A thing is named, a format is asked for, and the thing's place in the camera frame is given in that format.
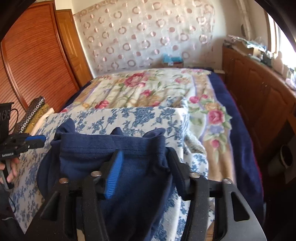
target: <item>navy blue cloth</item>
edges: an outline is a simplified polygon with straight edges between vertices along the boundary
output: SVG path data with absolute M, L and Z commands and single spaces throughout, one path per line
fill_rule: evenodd
M 100 201 L 111 241 L 148 241 L 164 213 L 174 184 L 167 163 L 163 128 L 146 137 L 123 136 L 120 128 L 112 135 L 75 133 L 72 119 L 60 125 L 51 150 L 41 161 L 37 185 L 45 197 L 60 177 L 82 179 L 99 170 L 116 149 L 124 161 L 113 197 Z
M 230 141 L 233 149 L 237 187 L 242 193 L 258 221 L 263 222 L 263 188 L 261 175 L 253 152 L 253 144 L 237 106 L 221 78 L 212 73 L 211 84 L 217 100 L 226 107 L 232 130 Z

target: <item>metal screw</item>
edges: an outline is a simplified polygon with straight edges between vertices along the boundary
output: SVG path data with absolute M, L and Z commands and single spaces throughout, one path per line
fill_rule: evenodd
M 200 177 L 200 174 L 198 172 L 191 172 L 189 174 L 189 176 L 192 177 L 192 178 L 199 178 Z
M 101 176 L 102 175 L 102 173 L 100 172 L 100 171 L 93 171 L 92 173 L 91 173 L 91 176 L 92 177 L 99 177 L 99 176 Z
M 223 182 L 226 183 L 226 184 L 232 184 L 232 180 L 229 179 L 229 178 L 224 178 Z
M 61 184 L 65 184 L 65 183 L 68 183 L 68 182 L 69 182 L 68 178 L 62 177 L 62 178 L 59 179 L 59 183 L 61 183 Z

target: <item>floral blanket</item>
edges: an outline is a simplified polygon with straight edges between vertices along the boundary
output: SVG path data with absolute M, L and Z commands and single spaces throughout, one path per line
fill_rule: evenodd
M 201 141 L 209 162 L 208 178 L 235 181 L 230 144 L 231 124 L 226 108 L 216 99 L 208 75 L 202 69 L 149 69 L 97 77 L 62 112 L 121 108 L 180 106 L 190 113 L 188 143 Z
M 163 127 L 166 130 L 166 146 L 173 147 L 180 160 L 189 164 L 191 171 L 200 172 L 207 177 L 206 156 L 199 151 L 190 151 L 202 149 L 201 145 L 184 143 L 189 123 L 187 108 L 130 107 L 52 114 L 37 133 L 46 136 L 44 148 L 32 149 L 21 155 L 17 170 L 19 176 L 11 192 L 16 206 L 15 217 L 24 232 L 43 201 L 36 184 L 39 164 L 51 147 L 50 142 L 56 128 L 68 118 L 74 120 L 75 131 L 82 134 L 110 134 L 115 127 L 120 127 L 125 135 L 140 137 L 147 131 Z M 214 219 L 213 202 L 211 204 L 209 225 Z M 165 205 L 163 218 L 152 240 L 180 240 L 189 205 L 190 202 L 182 201 L 175 190 Z

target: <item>wooden dresser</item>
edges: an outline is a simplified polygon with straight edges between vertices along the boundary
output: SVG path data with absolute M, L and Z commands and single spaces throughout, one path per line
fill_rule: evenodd
M 264 64 L 226 47 L 223 70 L 226 86 L 244 119 L 262 167 L 294 135 L 295 92 Z

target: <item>folded fabric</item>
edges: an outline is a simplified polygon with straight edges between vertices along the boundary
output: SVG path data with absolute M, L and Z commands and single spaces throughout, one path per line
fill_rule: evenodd
M 84 178 L 120 149 L 124 161 L 115 194 L 100 202 L 107 232 L 112 241 L 151 240 L 174 189 L 164 131 L 129 137 L 115 128 L 112 135 L 85 135 L 75 133 L 75 124 L 68 119 L 57 128 L 52 147 L 41 161 L 38 188 L 45 197 L 60 177 Z
M 46 119 L 54 113 L 54 109 L 50 108 L 43 116 L 40 117 L 40 119 L 38 120 L 38 122 L 35 124 L 33 130 L 30 132 L 31 136 L 35 136 L 37 131 L 39 130 L 39 128 L 44 124 L 44 122 L 46 121 Z
M 27 124 L 27 128 L 25 129 L 25 133 L 31 133 L 34 126 L 40 120 L 40 118 L 46 114 L 46 112 L 50 109 L 49 104 L 44 104 L 39 110 L 37 110 L 36 114 L 32 117 L 30 122 Z
M 38 98 L 35 98 L 31 101 L 25 116 L 21 119 L 20 122 L 16 124 L 16 127 L 14 128 L 14 133 L 23 133 L 27 127 L 29 122 L 31 122 L 34 115 L 37 113 L 37 111 L 45 104 L 45 98 L 42 96 L 39 96 Z

